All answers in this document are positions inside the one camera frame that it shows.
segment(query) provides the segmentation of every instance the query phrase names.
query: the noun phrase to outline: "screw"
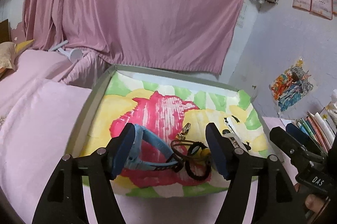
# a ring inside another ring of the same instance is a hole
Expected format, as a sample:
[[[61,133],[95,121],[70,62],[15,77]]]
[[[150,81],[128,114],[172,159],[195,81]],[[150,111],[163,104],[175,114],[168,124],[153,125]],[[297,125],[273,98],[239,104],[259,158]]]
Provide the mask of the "screw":
[[[275,155],[271,155],[271,156],[269,156],[269,159],[271,160],[271,161],[274,161],[274,162],[276,162],[277,160],[278,160],[278,158],[277,158],[277,156],[275,156]]]
[[[98,154],[105,154],[107,150],[105,148],[98,148],[97,153]]]
[[[236,154],[243,154],[243,150],[241,148],[235,148],[234,152]]]
[[[70,159],[70,155],[67,153],[62,157],[62,160],[67,161],[68,159]]]

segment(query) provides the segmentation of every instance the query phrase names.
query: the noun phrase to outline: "colorful wall artwork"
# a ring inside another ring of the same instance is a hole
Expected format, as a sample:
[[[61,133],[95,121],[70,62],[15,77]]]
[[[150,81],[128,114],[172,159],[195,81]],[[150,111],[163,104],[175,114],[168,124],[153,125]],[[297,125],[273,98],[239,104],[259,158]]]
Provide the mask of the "colorful wall artwork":
[[[105,147],[111,137],[118,136],[127,122],[145,126],[167,144],[175,139],[186,123],[191,128],[186,139],[205,144],[205,128],[214,122],[219,131],[227,129],[224,117],[235,115],[234,126],[241,140],[248,141],[252,155],[267,157],[272,150],[263,132],[257,113],[244,92],[225,97],[204,91],[192,91],[177,86],[160,85],[115,73],[92,122],[82,156]],[[163,155],[151,145],[142,143],[140,158],[150,162],[165,162]],[[191,166],[195,174],[203,174],[202,165]],[[124,168],[112,181],[116,194],[140,197],[197,196],[227,190],[229,181],[212,170],[206,181],[190,178],[185,169],[141,171]]]
[[[279,75],[270,86],[280,112],[293,106],[316,87],[314,79],[303,66],[303,60],[299,59],[295,65]]]

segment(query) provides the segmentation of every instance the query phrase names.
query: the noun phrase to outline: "red painted flower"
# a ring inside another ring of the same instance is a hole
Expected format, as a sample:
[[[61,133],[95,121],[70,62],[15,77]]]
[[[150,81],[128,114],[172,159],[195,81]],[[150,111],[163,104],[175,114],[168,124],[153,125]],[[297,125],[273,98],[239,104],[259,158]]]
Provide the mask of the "red painted flower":
[[[176,135],[181,132],[185,112],[199,109],[193,102],[183,101],[174,95],[163,96],[157,91],[149,99],[134,98],[133,100],[138,105],[134,110],[127,112],[112,122],[110,127],[111,137],[119,136],[126,123],[130,122],[145,126],[169,145]],[[182,152],[186,154],[186,148],[184,146],[181,146],[181,148],[183,149]],[[164,163],[166,161],[157,149],[144,141],[142,142],[142,151],[139,156],[142,160],[149,162]],[[203,173],[202,166],[191,165],[191,169],[198,175]],[[172,170],[141,171],[124,168],[121,175],[129,177],[140,188],[174,183],[180,183],[183,186],[203,183],[190,178],[185,169],[175,173]]]

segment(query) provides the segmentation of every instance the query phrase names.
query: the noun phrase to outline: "curtain fold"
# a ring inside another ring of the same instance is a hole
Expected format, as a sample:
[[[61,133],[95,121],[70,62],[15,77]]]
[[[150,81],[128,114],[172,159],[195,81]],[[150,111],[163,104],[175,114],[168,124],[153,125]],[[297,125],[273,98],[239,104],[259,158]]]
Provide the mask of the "curtain fold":
[[[27,39],[105,61],[220,74],[243,0],[26,0]]]

